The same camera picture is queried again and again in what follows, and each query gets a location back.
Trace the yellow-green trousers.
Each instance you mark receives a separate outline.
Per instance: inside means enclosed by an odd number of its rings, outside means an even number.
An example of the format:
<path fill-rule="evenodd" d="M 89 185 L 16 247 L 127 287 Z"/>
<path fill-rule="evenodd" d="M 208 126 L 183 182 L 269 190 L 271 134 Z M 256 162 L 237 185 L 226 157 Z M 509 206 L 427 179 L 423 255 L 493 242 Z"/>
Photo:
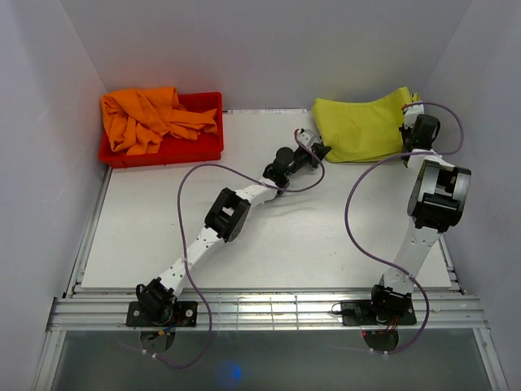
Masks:
<path fill-rule="evenodd" d="M 315 99 L 312 114 L 330 163 L 375 162 L 401 152 L 402 108 L 420 95 L 401 87 L 381 99 L 345 103 Z"/>

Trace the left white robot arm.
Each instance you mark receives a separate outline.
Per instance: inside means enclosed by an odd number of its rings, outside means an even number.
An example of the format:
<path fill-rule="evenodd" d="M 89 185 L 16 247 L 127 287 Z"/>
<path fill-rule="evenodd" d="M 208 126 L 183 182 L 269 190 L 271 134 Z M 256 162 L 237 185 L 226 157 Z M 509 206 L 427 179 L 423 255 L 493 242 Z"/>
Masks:
<path fill-rule="evenodd" d="M 188 319 L 177 300 L 187 285 L 200 296 L 203 295 L 191 275 L 194 266 L 207 260 L 214 250 L 237 239 L 251 209 L 284 193 L 291 193 L 289 185 L 292 174 L 305 166 L 325 169 L 322 161 L 330 152 L 329 147 L 320 142 L 303 144 L 299 141 L 297 144 L 295 150 L 289 147 L 278 149 L 274 161 L 265 167 L 260 179 L 218 164 L 218 168 L 246 178 L 252 185 L 239 190 L 223 188 L 208 210 L 204 226 L 192 244 L 186 242 L 180 210 L 180 193 L 186 182 L 181 181 L 177 191 L 177 216 L 182 237 L 182 255 L 150 283 L 140 283 L 136 287 L 137 300 L 129 305 L 129 326 L 181 326 Z"/>

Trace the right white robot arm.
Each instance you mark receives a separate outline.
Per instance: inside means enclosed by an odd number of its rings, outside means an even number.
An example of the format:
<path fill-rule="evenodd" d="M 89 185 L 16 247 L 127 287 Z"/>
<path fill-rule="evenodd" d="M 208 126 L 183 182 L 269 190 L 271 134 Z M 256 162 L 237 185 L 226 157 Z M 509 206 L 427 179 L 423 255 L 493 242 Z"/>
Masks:
<path fill-rule="evenodd" d="M 418 171 L 407 214 L 409 225 L 394 265 L 374 285 L 367 311 L 376 323 L 394 323 L 413 312 L 414 279 L 433 245 L 463 215 L 471 171 L 445 161 L 432 149 L 440 121 L 420 113 L 401 128 L 405 166 Z"/>

